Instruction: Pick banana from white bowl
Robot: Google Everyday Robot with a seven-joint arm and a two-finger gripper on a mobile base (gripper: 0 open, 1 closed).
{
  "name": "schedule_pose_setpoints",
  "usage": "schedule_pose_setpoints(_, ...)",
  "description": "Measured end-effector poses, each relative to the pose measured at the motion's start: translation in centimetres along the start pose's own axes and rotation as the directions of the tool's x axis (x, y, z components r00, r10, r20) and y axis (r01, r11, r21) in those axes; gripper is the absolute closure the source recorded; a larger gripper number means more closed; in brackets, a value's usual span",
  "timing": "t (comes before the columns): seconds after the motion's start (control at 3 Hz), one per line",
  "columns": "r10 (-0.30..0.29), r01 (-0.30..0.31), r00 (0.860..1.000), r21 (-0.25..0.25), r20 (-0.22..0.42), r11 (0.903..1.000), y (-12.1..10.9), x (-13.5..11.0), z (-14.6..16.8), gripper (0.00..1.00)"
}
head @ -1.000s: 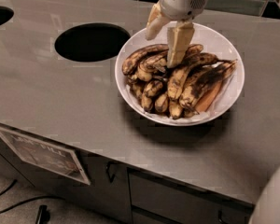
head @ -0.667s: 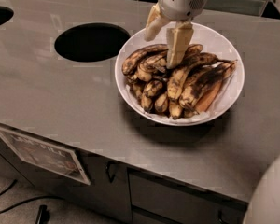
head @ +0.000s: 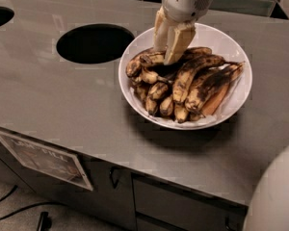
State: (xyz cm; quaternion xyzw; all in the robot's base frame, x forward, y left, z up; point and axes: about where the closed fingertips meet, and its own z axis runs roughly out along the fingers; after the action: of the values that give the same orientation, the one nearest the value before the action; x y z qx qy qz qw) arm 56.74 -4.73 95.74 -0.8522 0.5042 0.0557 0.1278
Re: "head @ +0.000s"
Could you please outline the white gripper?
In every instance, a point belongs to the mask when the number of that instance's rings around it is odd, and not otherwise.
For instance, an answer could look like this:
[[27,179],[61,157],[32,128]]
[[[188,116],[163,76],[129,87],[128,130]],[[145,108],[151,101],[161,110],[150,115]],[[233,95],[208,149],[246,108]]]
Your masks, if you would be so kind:
[[164,64],[178,62],[196,34],[194,23],[206,15],[213,0],[162,0],[155,15],[153,48],[166,50]]

